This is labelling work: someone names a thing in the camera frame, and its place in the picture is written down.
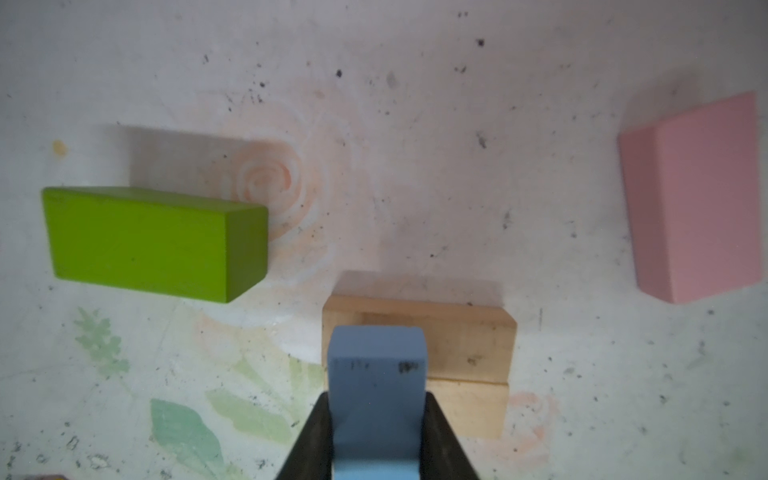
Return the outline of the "natural wood block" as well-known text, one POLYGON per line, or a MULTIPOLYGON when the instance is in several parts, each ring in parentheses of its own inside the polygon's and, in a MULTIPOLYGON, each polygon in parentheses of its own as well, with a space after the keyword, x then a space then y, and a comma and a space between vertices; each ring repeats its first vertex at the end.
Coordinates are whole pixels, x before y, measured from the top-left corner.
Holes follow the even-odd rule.
POLYGON ((501 437, 508 383, 428 379, 431 392, 457 436, 482 439, 501 437))
POLYGON ((322 308, 322 352, 337 326, 402 326, 423 330, 430 378, 505 383, 517 322, 497 306, 332 295, 322 308))

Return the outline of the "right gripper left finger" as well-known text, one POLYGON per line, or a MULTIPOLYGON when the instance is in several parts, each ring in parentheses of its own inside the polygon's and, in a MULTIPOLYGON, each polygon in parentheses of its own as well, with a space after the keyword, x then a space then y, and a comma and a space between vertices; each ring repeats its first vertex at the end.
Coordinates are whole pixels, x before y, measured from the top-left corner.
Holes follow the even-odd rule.
POLYGON ((322 392, 291 448, 276 480, 331 480, 333 426, 328 392, 322 392))

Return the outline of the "blue long wood block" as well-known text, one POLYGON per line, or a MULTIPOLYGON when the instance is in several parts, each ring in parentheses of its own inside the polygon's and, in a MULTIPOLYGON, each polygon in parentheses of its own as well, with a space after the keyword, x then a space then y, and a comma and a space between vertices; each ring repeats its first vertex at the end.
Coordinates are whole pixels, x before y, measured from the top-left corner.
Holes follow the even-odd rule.
POLYGON ((327 351, 335 479, 418 479, 428 355, 418 327, 338 326, 327 351))

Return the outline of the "pink wood block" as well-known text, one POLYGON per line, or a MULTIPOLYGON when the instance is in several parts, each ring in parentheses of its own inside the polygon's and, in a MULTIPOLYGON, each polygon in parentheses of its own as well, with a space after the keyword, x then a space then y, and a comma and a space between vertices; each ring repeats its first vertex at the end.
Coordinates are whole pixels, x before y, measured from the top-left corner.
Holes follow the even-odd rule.
POLYGON ((763 278, 756 95, 622 132, 639 289, 682 304, 763 278))

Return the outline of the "green wood block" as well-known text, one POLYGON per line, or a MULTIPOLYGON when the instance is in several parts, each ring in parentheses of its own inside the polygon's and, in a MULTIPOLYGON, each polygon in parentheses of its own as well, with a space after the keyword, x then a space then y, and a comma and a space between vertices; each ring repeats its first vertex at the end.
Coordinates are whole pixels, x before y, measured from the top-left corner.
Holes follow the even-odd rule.
POLYGON ((130 187, 46 187, 60 279, 228 303, 263 280, 268 210, 130 187))

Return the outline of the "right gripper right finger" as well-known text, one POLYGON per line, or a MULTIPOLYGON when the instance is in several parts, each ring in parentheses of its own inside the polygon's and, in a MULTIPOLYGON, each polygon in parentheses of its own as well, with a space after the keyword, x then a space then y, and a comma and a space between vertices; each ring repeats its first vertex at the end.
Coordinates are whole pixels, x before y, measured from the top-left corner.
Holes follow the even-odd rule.
POLYGON ((421 480, 479 480, 431 392, 425 396, 419 474, 421 480))

